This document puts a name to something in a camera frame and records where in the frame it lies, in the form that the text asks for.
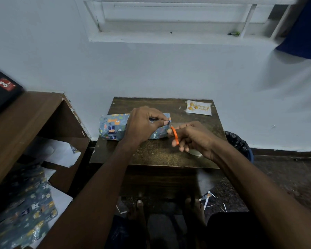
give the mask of forearm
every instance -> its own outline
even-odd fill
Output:
[[[115,212],[126,168],[138,145],[120,141],[46,235],[39,248],[102,248]]]
[[[223,170],[280,248],[311,248],[311,213],[225,141],[213,147]]]

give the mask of wall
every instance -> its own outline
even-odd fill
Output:
[[[0,0],[0,70],[65,91],[95,139],[113,96],[200,98],[252,147],[310,151],[311,60],[273,48],[92,43],[74,0]]]

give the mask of blue curtain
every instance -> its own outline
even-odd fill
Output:
[[[276,49],[311,59],[311,0],[303,8],[286,39]]]

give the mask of window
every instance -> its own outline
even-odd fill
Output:
[[[90,41],[211,43],[284,35],[305,0],[80,0]]]

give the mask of red sticker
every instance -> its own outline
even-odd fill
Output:
[[[7,79],[0,79],[0,86],[8,92],[12,91],[16,87],[16,85]]]

